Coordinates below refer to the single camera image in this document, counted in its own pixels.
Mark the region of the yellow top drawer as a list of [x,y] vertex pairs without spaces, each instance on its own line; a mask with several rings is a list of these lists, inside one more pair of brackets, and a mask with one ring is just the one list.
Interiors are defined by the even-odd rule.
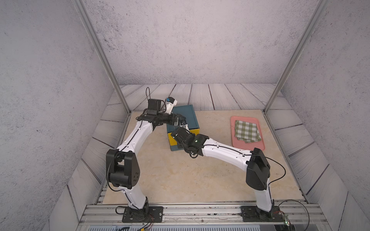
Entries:
[[182,144],[185,142],[192,142],[196,135],[198,135],[200,132],[200,129],[192,129],[188,132],[185,132],[183,130],[181,131],[173,131],[168,133],[169,143],[170,146],[176,146],[178,145],[178,142]]

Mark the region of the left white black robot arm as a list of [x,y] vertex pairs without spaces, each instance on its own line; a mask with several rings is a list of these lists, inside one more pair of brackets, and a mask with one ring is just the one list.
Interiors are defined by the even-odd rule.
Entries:
[[116,187],[113,191],[124,193],[129,208],[142,210],[147,204],[147,197],[138,185],[140,167],[136,155],[156,127],[164,124],[184,126],[187,122],[180,114],[166,112],[155,115],[143,113],[136,120],[136,126],[128,138],[118,148],[107,152],[106,179],[109,187]]

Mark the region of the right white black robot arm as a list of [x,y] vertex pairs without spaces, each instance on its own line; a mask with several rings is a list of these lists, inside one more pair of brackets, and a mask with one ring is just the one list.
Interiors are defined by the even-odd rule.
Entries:
[[274,199],[271,195],[269,161],[278,164],[284,170],[283,176],[273,182],[282,179],[287,171],[279,162],[266,157],[259,148],[253,150],[242,150],[215,141],[203,135],[193,134],[185,128],[179,127],[171,133],[171,137],[181,145],[191,158],[198,156],[212,157],[232,164],[246,173],[246,184],[254,190],[256,207],[260,211],[270,213],[274,206]]

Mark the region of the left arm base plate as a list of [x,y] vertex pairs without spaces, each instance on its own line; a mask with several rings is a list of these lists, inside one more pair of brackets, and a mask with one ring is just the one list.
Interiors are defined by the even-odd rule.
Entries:
[[163,207],[144,207],[133,209],[126,207],[122,215],[122,223],[161,223]]

